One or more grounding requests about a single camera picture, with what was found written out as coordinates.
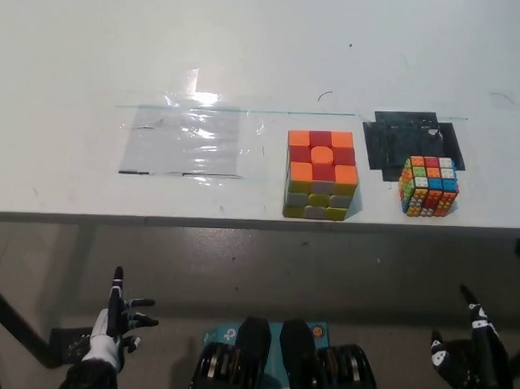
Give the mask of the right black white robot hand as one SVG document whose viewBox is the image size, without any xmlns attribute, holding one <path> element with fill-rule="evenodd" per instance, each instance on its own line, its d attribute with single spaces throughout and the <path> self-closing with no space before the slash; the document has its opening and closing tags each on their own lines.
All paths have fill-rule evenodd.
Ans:
<svg viewBox="0 0 520 389">
<path fill-rule="evenodd" d="M 470 338 L 445 341 L 432 331 L 431 362 L 453 389 L 514 389 L 509 356 L 480 301 L 462 284 L 460 292 L 470 314 Z"/>
</svg>

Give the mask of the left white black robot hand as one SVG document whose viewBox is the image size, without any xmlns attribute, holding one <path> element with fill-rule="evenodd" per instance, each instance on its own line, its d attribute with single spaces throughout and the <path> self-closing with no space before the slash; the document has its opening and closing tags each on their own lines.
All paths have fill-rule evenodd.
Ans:
<svg viewBox="0 0 520 389">
<path fill-rule="evenodd" d="M 121 372 L 124 351 L 133 353 L 140 344 L 140 338 L 128 334 L 136 328 L 152 328 L 159 323 L 154 318 L 137 310 L 138 307 L 152 307 L 151 299 L 126 299 L 124 271 L 121 266 L 114 270 L 112 287 L 108 296 L 108 307 L 98 314 L 89 339 L 90 349 L 83 362 L 90 360 L 108 363 L 116 373 Z"/>
</svg>

